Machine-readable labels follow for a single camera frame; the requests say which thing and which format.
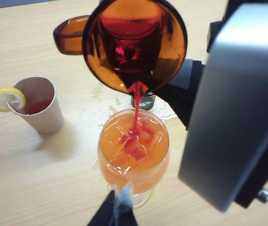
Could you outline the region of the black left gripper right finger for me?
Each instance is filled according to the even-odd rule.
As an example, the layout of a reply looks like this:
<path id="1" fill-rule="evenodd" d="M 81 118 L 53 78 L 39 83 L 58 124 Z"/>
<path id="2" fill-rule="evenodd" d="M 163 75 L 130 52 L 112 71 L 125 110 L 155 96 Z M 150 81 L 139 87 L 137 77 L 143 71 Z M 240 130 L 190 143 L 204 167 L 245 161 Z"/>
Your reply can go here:
<path id="1" fill-rule="evenodd" d="M 156 95 L 166 101 L 188 130 L 196 94 L 205 65 L 186 59 L 177 74 Z"/>

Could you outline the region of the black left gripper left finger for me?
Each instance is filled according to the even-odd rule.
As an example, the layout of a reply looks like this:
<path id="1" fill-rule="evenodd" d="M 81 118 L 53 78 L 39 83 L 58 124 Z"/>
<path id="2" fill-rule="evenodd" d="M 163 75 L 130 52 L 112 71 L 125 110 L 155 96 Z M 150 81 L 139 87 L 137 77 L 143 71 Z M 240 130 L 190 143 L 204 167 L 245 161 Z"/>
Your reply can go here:
<path id="1" fill-rule="evenodd" d="M 122 190 L 119 190 L 117 185 L 114 185 L 88 225 L 136 226 L 132 197 L 132 183 L 127 183 Z"/>

